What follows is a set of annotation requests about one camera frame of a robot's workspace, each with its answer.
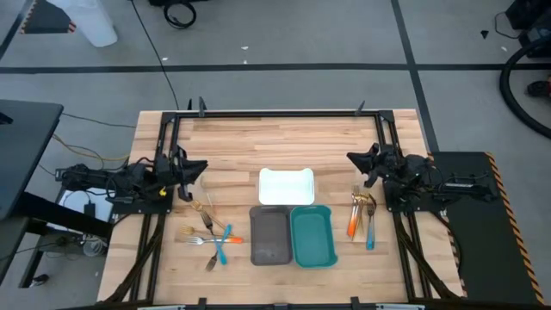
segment blue handle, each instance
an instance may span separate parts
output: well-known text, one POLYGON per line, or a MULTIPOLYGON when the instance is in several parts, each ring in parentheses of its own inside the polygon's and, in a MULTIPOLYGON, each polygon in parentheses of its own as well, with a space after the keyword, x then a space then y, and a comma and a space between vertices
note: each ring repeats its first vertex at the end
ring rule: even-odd
POLYGON ((373 231, 374 224, 372 223, 372 220, 369 220, 369 228, 368 228, 368 250, 373 250, 375 248, 375 232, 373 231))
POLYGON ((227 258, 226 254, 222 251, 222 245, 224 244, 224 241, 226 241, 227 236, 229 236, 230 232, 232 231, 232 225, 228 224, 226 226, 226 230, 224 231, 224 237, 222 237, 222 241, 220 243, 216 242, 216 238, 214 238, 214 244, 216 245, 216 250, 218 251, 218 255, 220 256, 220 262, 222 264, 227 264, 227 258))

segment butcher block tabletop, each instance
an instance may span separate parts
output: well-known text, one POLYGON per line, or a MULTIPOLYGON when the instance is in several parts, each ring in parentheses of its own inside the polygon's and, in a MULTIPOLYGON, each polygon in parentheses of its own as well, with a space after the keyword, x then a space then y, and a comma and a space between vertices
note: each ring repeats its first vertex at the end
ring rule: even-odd
MULTIPOLYGON (((415 109, 394 110, 404 154, 427 155, 415 109)), ((162 111, 144 111, 130 155, 130 163, 154 158, 162 111)), ((188 118, 181 120, 178 143, 188 158, 206 159, 208 168, 189 187, 194 198, 210 208, 218 220, 232 224, 243 244, 224 244, 228 264, 205 271, 215 253, 213 244, 188 245, 179 230, 192 226, 205 230, 201 216, 177 195, 164 227, 158 266, 155 304, 349 303, 406 302, 393 217, 386 210, 381 180, 369 193, 377 200, 376 244, 366 250, 367 216, 354 240, 347 236, 351 190, 362 183, 347 152, 366 152, 378 142, 375 121, 369 117, 246 117, 188 118), (260 205, 258 175, 262 168, 314 174, 316 205, 331 209, 331 225, 338 261, 328 269, 305 270, 295 262, 277 266, 251 263, 249 210, 260 205)), ((98 300, 111 295, 132 267, 143 215, 119 223, 111 238, 98 300)), ((462 295, 460 279, 446 228, 431 214, 417 213, 426 260, 448 287, 462 295)), ((215 232, 223 233, 215 226, 215 232)), ((417 267, 412 258, 416 292, 421 295, 417 267)), ((145 297, 149 265, 142 272, 140 298, 145 297)))

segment white object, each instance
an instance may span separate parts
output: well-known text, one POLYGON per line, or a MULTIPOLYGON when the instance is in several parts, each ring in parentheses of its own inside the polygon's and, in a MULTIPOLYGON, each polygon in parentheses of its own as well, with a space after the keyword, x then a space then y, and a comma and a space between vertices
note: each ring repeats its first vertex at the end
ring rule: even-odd
POLYGON ((62 9, 94 47, 106 47, 117 41, 113 22, 100 0, 47 0, 62 9))
POLYGON ((260 170, 258 200, 263 205, 311 205, 314 200, 313 171, 260 170))
MULTIPOLYGON (((84 205, 87 204, 88 200, 90 199, 92 203, 96 204, 96 218, 99 220, 109 222, 109 216, 111 215, 111 208, 113 207, 113 204, 105 200, 105 198, 107 198, 107 195, 105 195, 105 189, 91 188, 87 190, 89 192, 95 193, 95 195, 87 194, 82 190, 75 191, 74 194, 72 194, 73 193, 72 191, 66 190, 65 193, 63 193, 63 196, 61 197, 61 199, 59 200, 59 205, 83 214, 84 205)), ((109 193, 113 195, 115 192, 113 190, 110 190, 109 193)), ((69 230, 66 227, 63 227, 61 225, 56 225, 52 223, 48 223, 47 225, 51 228, 58 229, 58 230, 69 230)))

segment concrete floor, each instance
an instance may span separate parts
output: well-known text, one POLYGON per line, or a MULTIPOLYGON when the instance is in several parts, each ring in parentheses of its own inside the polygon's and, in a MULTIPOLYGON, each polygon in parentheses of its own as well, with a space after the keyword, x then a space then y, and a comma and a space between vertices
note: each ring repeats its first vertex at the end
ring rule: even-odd
MULTIPOLYGON (((162 10, 135 0, 165 65, 248 65, 330 63, 338 70, 189 71, 169 73, 180 106, 203 96, 210 109, 419 109, 416 91, 395 21, 394 0, 211 0, 197 3, 197 23, 170 28, 162 10), (401 70, 343 70, 338 64, 403 64, 401 70)), ((502 64, 520 46, 493 32, 493 16, 511 0, 399 0, 418 64, 502 64), (486 39, 481 30, 489 30, 486 39)), ((140 110, 174 109, 145 33, 127 0, 104 0, 119 42, 97 49, 80 34, 16 34, 0 72, 30 68, 33 74, 0 74, 0 97, 56 102, 65 112, 102 121, 134 124, 140 110), (143 71, 107 73, 106 68, 142 66, 143 71), (66 67, 44 74, 40 68, 66 67), (80 73, 72 67, 95 68, 80 73)), ((0 3, 0 41, 24 0, 0 3)), ((503 20, 500 27, 506 31, 503 20)), ((526 83, 545 71, 515 71, 512 89, 538 120, 551 125, 551 106, 528 100, 526 83)), ((498 71, 421 71, 426 106, 441 151, 488 151, 495 155, 546 300, 551 300, 551 228, 547 154, 551 141, 533 133, 507 109, 498 92, 498 71)), ((56 133, 67 143, 90 147, 105 157, 129 152, 133 130, 113 129, 62 117, 56 133)), ((93 160, 50 143, 41 160, 47 169, 93 160)), ((53 200, 59 184, 37 170, 28 191, 53 200)), ((27 236, 22 248, 34 245, 27 236)), ((28 255, 17 256, 0 287, 7 308, 59 308, 91 304, 103 261, 82 257, 46 258, 40 270, 52 276, 44 286, 17 289, 28 255)))

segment teal tray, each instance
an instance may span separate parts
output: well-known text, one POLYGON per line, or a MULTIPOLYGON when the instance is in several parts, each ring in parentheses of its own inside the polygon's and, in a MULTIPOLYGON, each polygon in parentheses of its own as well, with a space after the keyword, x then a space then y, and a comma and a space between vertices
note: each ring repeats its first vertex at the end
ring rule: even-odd
POLYGON ((331 210, 326 206, 294 208, 291 240, 294 261, 302 268, 328 268, 337 262, 331 210))

